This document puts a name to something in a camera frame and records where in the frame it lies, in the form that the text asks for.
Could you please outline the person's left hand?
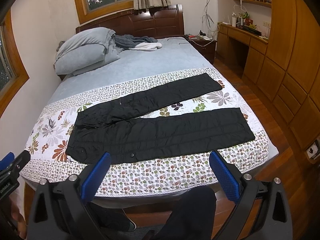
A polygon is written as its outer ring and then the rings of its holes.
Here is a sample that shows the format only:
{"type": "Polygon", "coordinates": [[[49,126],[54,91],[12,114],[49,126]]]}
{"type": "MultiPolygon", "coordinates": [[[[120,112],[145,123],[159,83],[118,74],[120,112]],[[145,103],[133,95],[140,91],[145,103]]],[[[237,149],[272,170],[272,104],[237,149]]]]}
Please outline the person's left hand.
{"type": "Polygon", "coordinates": [[[17,222],[17,233],[21,239],[26,239],[27,236],[27,224],[24,217],[20,213],[20,210],[14,200],[9,197],[10,200],[10,212],[11,217],[17,222]]]}

